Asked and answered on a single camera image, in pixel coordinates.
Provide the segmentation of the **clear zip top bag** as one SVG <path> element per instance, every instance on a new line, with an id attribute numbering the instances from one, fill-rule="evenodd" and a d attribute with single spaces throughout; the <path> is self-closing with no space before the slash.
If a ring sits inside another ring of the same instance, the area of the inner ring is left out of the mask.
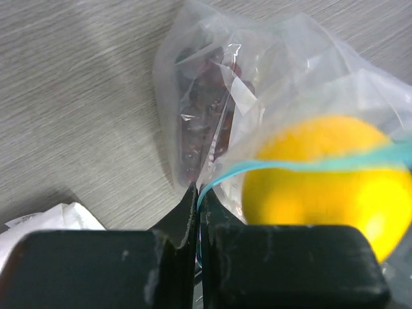
<path id="1" fill-rule="evenodd" d="M 230 73 L 221 68 L 235 101 L 229 147 L 203 166 L 196 181 L 180 185 L 180 99 L 174 60 L 184 48 L 212 50 L 230 44 L 241 46 L 238 61 L 242 77 L 231 81 Z M 408 169 L 411 173 L 411 86 L 365 61 L 306 15 L 255 22 L 199 1 L 188 1 L 155 56 L 153 78 L 174 186 L 178 190 L 190 185 L 198 188 L 195 253 L 202 286 L 199 199 L 208 192 L 213 192 L 243 224 L 255 225 L 247 223 L 242 211 L 247 172 L 282 169 L 295 173 L 343 173 L 389 168 Z M 389 142 L 365 151 L 305 162 L 258 158 L 273 136 L 307 120 L 334 115 L 370 124 Z M 390 304 L 410 308 L 411 223 L 394 251 L 377 262 L 391 292 Z"/>

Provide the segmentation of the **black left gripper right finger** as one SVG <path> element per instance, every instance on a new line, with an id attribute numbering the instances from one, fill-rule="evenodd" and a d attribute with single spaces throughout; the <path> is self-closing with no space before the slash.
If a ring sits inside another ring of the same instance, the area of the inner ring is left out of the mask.
<path id="1" fill-rule="evenodd" d="M 199 199 L 205 308 L 385 308 L 370 244 L 347 225 L 245 225 L 213 192 Z"/>

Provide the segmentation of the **purple fake grape bunch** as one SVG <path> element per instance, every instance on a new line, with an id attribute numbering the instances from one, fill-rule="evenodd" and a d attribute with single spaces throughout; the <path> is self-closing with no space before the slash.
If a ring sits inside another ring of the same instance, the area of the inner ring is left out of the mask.
<path id="1" fill-rule="evenodd" d="M 184 48 L 174 60 L 180 112 L 178 124 L 178 183 L 198 179 L 204 165 L 226 152 L 235 101 L 221 70 L 230 80 L 242 77 L 238 61 L 240 44 L 212 50 Z"/>

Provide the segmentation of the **yellow fake pear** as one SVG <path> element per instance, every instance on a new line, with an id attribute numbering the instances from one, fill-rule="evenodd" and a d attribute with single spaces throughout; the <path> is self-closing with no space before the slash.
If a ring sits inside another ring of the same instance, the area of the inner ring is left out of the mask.
<path id="1" fill-rule="evenodd" d="M 386 135 L 357 118 L 325 116 L 273 136 L 257 157 L 305 162 L 388 142 Z M 249 224 L 351 225 L 364 234 L 377 260 L 384 261 L 411 223 L 411 173 L 389 168 L 343 173 L 250 171 L 243 180 L 241 204 Z"/>

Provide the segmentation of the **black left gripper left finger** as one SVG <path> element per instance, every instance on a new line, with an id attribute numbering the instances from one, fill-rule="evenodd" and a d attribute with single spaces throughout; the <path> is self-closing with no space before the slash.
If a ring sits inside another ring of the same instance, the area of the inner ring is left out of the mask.
<path id="1" fill-rule="evenodd" d="M 191 308 L 196 187 L 148 230 L 56 230 L 19 241 L 2 308 Z"/>

